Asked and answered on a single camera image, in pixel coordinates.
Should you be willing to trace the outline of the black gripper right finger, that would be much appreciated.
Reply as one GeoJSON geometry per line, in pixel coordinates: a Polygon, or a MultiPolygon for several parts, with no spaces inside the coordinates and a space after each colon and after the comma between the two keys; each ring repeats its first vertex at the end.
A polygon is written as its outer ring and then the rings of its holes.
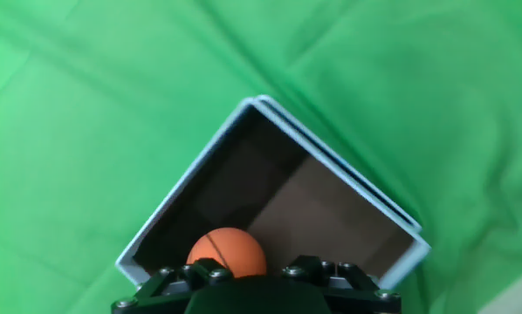
{"type": "Polygon", "coordinates": [[[397,292],[379,288],[372,277],[353,263],[333,263],[316,256],[299,256],[281,270],[292,285],[304,284],[315,292],[307,301],[321,300],[331,313],[402,312],[397,292]]]}

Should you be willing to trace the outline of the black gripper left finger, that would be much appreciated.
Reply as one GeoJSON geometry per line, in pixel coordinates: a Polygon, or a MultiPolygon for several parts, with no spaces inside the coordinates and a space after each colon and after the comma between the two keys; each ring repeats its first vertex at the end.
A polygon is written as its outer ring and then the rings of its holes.
{"type": "Polygon", "coordinates": [[[181,314],[200,289],[233,278],[232,272],[213,258],[201,258],[177,270],[165,267],[145,283],[139,284],[133,296],[112,303],[111,313],[181,314]]]}

